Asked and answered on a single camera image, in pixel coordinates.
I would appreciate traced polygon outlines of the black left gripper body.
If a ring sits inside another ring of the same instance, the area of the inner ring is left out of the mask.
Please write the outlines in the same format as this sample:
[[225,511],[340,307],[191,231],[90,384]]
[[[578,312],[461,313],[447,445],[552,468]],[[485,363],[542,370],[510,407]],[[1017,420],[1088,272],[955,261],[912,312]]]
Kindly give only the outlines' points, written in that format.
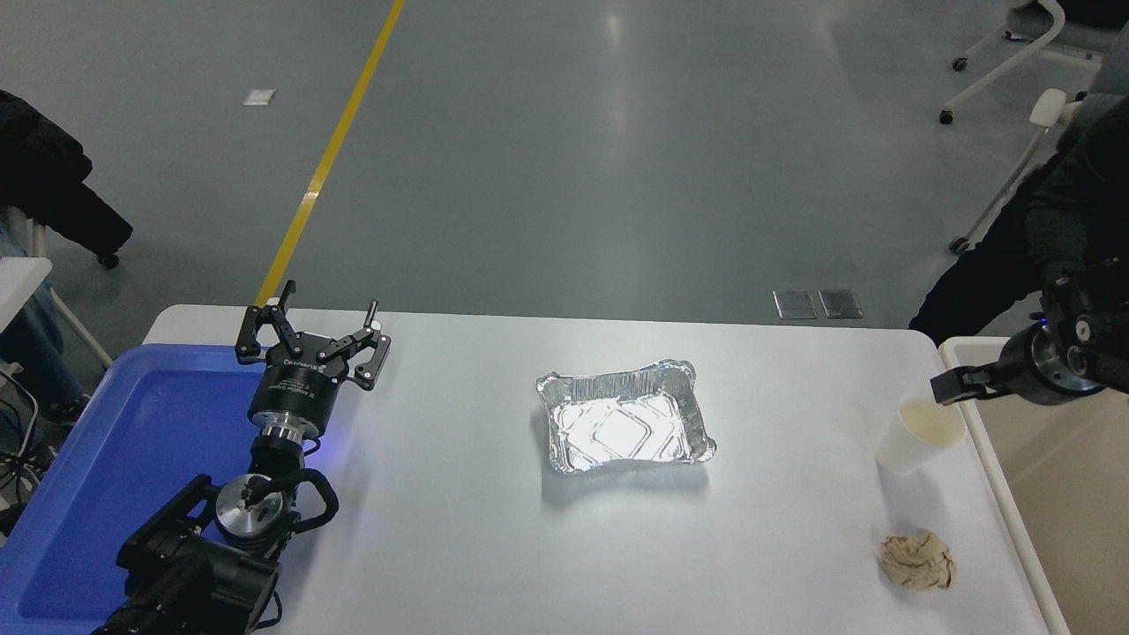
[[324,434],[349,364],[341,358],[294,359],[286,351],[270,351],[265,364],[265,373],[251,398],[250,421],[264,429],[274,419],[298,419],[308,434]]

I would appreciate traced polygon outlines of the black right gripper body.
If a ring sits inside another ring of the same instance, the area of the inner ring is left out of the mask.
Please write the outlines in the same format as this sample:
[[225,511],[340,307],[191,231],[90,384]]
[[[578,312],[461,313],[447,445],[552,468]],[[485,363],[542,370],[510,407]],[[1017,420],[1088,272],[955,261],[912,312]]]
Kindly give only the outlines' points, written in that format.
[[999,392],[1017,395],[1041,406],[1059,406],[1073,400],[1073,394],[1050,377],[1036,360],[1036,350],[1048,341],[1043,325],[1036,323],[1012,336],[999,357]]

